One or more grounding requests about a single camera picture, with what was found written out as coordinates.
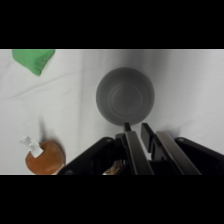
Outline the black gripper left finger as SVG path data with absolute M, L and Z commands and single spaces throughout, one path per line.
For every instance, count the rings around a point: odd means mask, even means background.
M 118 175 L 153 175 L 154 172 L 144 154 L 139 138 L 131 130 L 129 123 L 123 125 L 124 134 L 121 136 L 126 161 Z

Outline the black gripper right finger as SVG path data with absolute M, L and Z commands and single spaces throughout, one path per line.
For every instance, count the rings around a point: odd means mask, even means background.
M 155 175 L 200 175 L 201 172 L 165 131 L 154 132 L 141 125 L 141 139 L 151 154 L 149 165 Z

